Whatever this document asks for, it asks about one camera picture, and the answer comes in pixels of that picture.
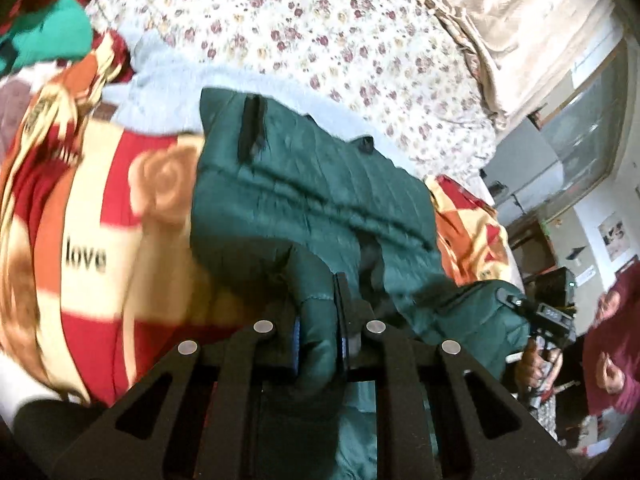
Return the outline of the right hand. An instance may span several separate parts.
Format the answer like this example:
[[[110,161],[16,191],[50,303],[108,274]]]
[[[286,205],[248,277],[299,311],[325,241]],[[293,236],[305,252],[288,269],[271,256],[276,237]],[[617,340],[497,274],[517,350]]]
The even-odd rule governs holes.
[[[536,339],[530,338],[521,359],[515,365],[514,382],[518,394],[546,390],[548,373],[549,362],[540,355]]]

